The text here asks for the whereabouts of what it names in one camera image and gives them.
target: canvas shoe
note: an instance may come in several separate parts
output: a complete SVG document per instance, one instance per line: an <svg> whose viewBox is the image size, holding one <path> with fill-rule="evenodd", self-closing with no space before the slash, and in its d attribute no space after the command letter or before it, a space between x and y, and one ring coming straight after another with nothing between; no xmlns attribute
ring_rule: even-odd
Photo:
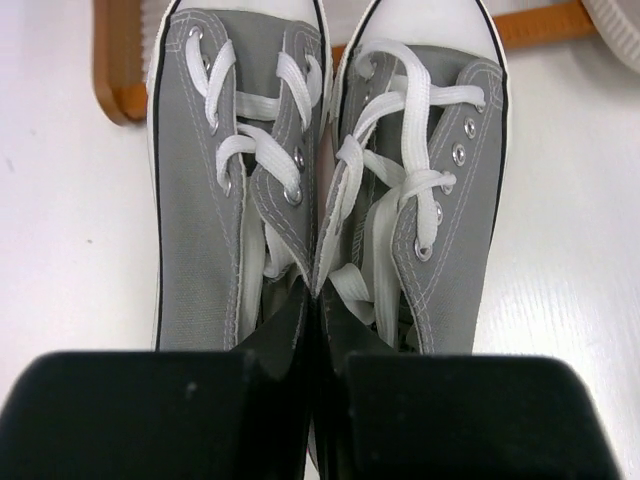
<svg viewBox="0 0 640 480"><path fill-rule="evenodd" d="M167 10L147 81L158 349L233 348L290 301L296 279L310 286L326 32L314 0Z"/></svg>
<svg viewBox="0 0 640 480"><path fill-rule="evenodd" d="M332 103L313 287L325 321L340 301L396 349L470 353L507 151L505 57L486 9L375 0Z"/></svg>

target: white toe cap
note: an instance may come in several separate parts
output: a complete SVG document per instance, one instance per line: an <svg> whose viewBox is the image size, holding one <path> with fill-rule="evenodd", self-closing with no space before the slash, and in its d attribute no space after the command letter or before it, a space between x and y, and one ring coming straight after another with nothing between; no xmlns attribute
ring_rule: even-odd
<svg viewBox="0 0 640 480"><path fill-rule="evenodd" d="M262 13L285 20L299 20L319 28L313 0L182 0L178 10L185 8Z"/></svg>
<svg viewBox="0 0 640 480"><path fill-rule="evenodd" d="M451 48L498 62L498 52L476 0L380 0L360 43L389 38L406 45Z"/></svg>

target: white surface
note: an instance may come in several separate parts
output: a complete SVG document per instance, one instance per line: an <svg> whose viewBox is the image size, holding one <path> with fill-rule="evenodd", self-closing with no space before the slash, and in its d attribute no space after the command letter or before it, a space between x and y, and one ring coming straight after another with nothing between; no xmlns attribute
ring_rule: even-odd
<svg viewBox="0 0 640 480"><path fill-rule="evenodd" d="M479 8L469 8L469 0L423 2L421 9L416 14L415 0L381 2L367 22L360 43L390 38L407 45L452 48L498 61L484 15Z"/></svg>
<svg viewBox="0 0 640 480"><path fill-rule="evenodd" d="M287 20L301 20L318 28L318 16L312 0L182 0L178 10L185 8L264 13Z"/></svg>
<svg viewBox="0 0 640 480"><path fill-rule="evenodd" d="M339 38L364 3L329 2ZM144 130L93 98L90 2L9 2L0 29L3 398L41 353L150 346L157 240ZM508 59L513 150L476 350L569 362L640 478L640 77L595 38Z"/></svg>

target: black object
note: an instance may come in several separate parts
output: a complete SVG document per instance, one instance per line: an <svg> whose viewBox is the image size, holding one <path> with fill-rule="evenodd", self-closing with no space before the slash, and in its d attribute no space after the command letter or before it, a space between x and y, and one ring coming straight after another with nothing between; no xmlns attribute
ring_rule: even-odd
<svg viewBox="0 0 640 480"><path fill-rule="evenodd" d="M396 354L331 285L321 302L322 478L619 478L565 364Z"/></svg>
<svg viewBox="0 0 640 480"><path fill-rule="evenodd" d="M302 478L308 300L298 281L227 353L42 357L0 417L0 478Z"/></svg>
<svg viewBox="0 0 640 480"><path fill-rule="evenodd" d="M324 479L618 478L562 363L396 354L320 302L298 282L228 353L43 357L0 417L0 478L300 479L311 399Z"/></svg>

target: orange object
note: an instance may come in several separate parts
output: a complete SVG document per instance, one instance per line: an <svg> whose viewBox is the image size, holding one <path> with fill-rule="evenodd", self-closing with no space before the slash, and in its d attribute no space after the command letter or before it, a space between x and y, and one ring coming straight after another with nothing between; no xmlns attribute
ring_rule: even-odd
<svg viewBox="0 0 640 480"><path fill-rule="evenodd" d="M123 125L146 116L142 81L141 1L94 0L93 81L98 103ZM494 18L505 49L532 47L596 33L580 0ZM344 45L333 48L334 66Z"/></svg>

